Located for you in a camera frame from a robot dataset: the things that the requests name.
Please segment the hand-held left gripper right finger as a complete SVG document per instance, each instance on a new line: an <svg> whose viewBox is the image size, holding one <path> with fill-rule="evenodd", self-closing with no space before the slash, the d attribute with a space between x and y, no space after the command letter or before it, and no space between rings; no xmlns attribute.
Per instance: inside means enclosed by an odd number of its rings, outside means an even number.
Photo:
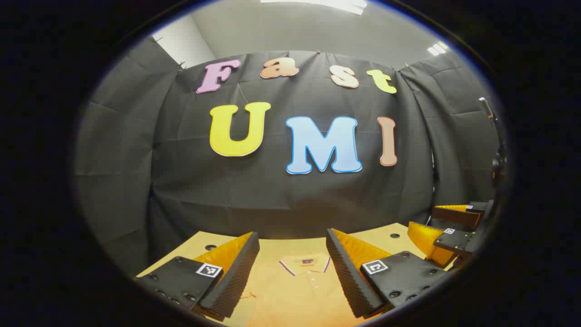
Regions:
<svg viewBox="0 0 581 327"><path fill-rule="evenodd" d="M334 228L326 230L326 248L357 318L404 306L449 274L409 251L389 254Z"/></svg>

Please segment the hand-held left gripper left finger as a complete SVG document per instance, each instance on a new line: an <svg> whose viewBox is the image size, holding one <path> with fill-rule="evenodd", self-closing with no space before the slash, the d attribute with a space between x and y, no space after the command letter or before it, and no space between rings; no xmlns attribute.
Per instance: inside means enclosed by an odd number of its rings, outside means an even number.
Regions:
<svg viewBox="0 0 581 327"><path fill-rule="evenodd" d="M193 259L177 255L136 284L189 315L230 318L259 254L259 235L249 232Z"/></svg>

